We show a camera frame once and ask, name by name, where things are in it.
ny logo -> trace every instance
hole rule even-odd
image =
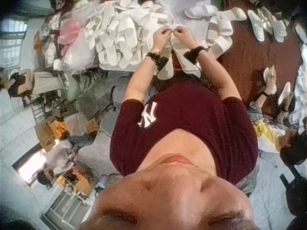
[[[155,108],[157,106],[156,102],[152,103],[151,109],[150,109],[150,113],[147,113],[147,107],[148,104],[144,107],[144,110],[142,112],[142,119],[141,121],[138,123],[138,125],[140,127],[143,128],[147,128],[148,126],[150,126],[154,121],[156,121],[155,118]]]

eyebrow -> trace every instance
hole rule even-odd
[[[138,217],[127,211],[116,208],[105,208],[102,211],[105,217],[111,217],[112,219],[122,220],[130,224],[136,225],[138,223]]]
[[[217,222],[220,222],[226,219],[244,218],[244,215],[245,215],[244,210],[225,212],[221,215],[211,217],[207,223],[208,225],[212,225],[212,224],[215,224]]]

light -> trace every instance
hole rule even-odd
[[[46,162],[44,150],[40,150],[34,154],[19,170],[20,176],[27,182],[31,182],[33,174],[41,169]]]

maroon t-shirt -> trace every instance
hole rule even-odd
[[[110,158],[122,175],[134,173],[150,149],[181,128],[210,149],[219,177],[236,184],[255,167],[257,137],[241,100],[221,101],[199,82],[174,83],[144,106],[122,103],[113,131]]]

lips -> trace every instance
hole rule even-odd
[[[183,163],[183,164],[194,165],[187,158],[185,158],[183,156],[179,156],[179,155],[170,156],[170,157],[164,159],[160,164],[167,164],[167,163],[171,163],[171,162],[180,162],[180,163]]]

